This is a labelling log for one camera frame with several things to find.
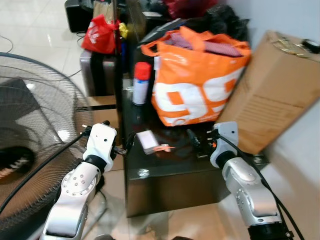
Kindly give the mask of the white key fob orange tag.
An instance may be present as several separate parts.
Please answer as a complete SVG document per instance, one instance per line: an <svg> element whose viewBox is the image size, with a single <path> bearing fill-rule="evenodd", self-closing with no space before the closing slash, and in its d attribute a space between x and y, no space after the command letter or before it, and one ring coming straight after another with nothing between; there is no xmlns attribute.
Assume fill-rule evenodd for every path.
<svg viewBox="0 0 320 240"><path fill-rule="evenodd" d="M162 151L170 153L171 150L174 149L174 147L169 146L169 144L159 144L151 130L138 132L135 134L135 137L137 137L141 144L142 151L144 151L146 155L151 155Z"/></svg>

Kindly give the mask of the dark glossy side table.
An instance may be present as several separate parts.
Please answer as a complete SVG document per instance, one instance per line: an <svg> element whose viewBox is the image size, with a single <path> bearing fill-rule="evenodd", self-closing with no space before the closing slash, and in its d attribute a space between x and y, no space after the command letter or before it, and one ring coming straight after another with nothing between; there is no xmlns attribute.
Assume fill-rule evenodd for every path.
<svg viewBox="0 0 320 240"><path fill-rule="evenodd" d="M230 192L221 170L209 158L198 158L186 130L208 137L211 122L185 126L165 126L151 103L137 106L131 100L130 78L122 80L121 121L122 144L131 133L150 130L160 144L174 147L147 155L135 137L124 157L125 205L130 218L214 204Z"/></svg>

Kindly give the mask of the orange and white shopping bag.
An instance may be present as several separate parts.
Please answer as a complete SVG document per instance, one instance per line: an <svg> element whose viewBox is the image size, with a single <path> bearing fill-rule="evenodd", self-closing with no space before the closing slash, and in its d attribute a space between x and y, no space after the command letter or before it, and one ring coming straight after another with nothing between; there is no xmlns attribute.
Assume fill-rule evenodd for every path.
<svg viewBox="0 0 320 240"><path fill-rule="evenodd" d="M167 127L217 121L252 54L246 41L186 26L140 48L154 58L151 103Z"/></svg>

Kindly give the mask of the silver metal case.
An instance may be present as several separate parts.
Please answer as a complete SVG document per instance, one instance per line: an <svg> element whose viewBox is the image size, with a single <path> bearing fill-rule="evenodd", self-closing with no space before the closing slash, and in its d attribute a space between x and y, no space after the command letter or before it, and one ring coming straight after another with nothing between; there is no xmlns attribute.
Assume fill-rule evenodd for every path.
<svg viewBox="0 0 320 240"><path fill-rule="evenodd" d="M116 95L116 57L83 50L79 57L82 79L89 97Z"/></svg>

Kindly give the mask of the white spray can red cap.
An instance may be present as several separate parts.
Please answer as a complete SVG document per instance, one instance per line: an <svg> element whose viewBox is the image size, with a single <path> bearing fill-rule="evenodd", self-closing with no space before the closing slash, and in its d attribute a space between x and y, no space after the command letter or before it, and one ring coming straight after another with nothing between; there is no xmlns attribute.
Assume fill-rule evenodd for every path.
<svg viewBox="0 0 320 240"><path fill-rule="evenodd" d="M134 66L132 103L142 106L146 103L147 90L153 67L148 62L137 62Z"/></svg>

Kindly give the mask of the brown cardboard box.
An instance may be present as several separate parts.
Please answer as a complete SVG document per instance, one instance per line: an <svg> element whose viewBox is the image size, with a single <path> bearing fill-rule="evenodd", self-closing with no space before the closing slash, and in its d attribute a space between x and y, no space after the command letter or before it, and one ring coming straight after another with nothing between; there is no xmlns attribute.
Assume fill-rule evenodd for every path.
<svg viewBox="0 0 320 240"><path fill-rule="evenodd" d="M218 118L237 122L238 147L245 153L260 153L320 98L320 55L287 54L272 45L278 38L303 41L267 30Z"/></svg>

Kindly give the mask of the red plastic bag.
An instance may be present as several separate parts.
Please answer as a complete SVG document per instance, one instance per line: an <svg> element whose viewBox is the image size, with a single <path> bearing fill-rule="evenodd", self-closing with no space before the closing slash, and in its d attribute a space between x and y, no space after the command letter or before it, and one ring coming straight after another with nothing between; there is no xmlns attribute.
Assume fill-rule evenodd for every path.
<svg viewBox="0 0 320 240"><path fill-rule="evenodd" d="M91 19L81 47L84 50L100 54L114 54L117 46L115 31L118 30L116 23L108 23L103 14Z"/></svg>

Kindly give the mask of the yellow plastic item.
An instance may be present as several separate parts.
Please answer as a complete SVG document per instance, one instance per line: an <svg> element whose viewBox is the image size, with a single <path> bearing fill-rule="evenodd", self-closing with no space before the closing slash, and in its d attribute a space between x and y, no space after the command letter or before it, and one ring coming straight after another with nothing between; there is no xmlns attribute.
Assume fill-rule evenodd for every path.
<svg viewBox="0 0 320 240"><path fill-rule="evenodd" d="M120 22L118 25L118 30L119 30L119 36L122 39L127 39L128 38L128 34L130 32L128 26L126 25L126 23Z"/></svg>

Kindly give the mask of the black flat folder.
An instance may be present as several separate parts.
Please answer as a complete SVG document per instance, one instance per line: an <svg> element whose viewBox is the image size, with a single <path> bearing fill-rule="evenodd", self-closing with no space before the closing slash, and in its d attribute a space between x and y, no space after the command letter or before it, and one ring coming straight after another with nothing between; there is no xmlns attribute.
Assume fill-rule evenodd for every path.
<svg viewBox="0 0 320 240"><path fill-rule="evenodd" d="M140 45L148 44L165 36L166 32L179 29L185 25L187 19L177 18L171 22L153 28L140 42Z"/></svg>

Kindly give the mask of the black fluffy bag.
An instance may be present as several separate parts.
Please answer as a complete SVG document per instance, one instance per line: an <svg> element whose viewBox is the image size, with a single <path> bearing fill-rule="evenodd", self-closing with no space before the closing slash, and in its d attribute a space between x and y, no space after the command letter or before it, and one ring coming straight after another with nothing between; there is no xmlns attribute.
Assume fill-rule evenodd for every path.
<svg viewBox="0 0 320 240"><path fill-rule="evenodd" d="M227 34L241 42L249 41L249 19L240 18L227 4L216 4L206 10L206 27L212 34Z"/></svg>

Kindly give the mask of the black speaker box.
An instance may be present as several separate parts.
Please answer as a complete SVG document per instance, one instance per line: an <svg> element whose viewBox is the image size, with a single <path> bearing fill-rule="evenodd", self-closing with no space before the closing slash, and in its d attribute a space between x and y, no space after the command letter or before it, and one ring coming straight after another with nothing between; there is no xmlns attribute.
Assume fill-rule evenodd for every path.
<svg viewBox="0 0 320 240"><path fill-rule="evenodd" d="M64 9L70 32L86 32L93 19L94 0L66 0Z"/></svg>

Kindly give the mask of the brass key bunch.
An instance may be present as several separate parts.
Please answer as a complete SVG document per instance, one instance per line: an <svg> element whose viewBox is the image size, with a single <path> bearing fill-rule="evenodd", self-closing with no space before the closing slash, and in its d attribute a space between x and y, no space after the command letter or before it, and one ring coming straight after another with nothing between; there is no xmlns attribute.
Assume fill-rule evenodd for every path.
<svg viewBox="0 0 320 240"><path fill-rule="evenodd" d="M272 45L286 54L295 55L300 58L310 58L309 51L300 44L295 44L288 38L277 38Z"/></svg>

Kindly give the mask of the black round tape roll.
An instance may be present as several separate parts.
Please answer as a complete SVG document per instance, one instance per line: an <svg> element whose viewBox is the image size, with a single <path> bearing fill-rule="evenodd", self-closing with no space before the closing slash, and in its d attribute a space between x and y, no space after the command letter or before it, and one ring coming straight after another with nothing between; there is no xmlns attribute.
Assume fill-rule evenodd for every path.
<svg viewBox="0 0 320 240"><path fill-rule="evenodd" d="M318 42L311 39L303 39L301 44L309 53L320 54L320 44Z"/></svg>

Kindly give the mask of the red fluffy duster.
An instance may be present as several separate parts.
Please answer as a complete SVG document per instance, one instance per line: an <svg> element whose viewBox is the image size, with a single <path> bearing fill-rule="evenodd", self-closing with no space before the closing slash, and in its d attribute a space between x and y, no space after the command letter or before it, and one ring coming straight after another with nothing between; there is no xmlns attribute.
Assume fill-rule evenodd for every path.
<svg viewBox="0 0 320 240"><path fill-rule="evenodd" d="M162 0L173 19L201 18L218 0Z"/></svg>

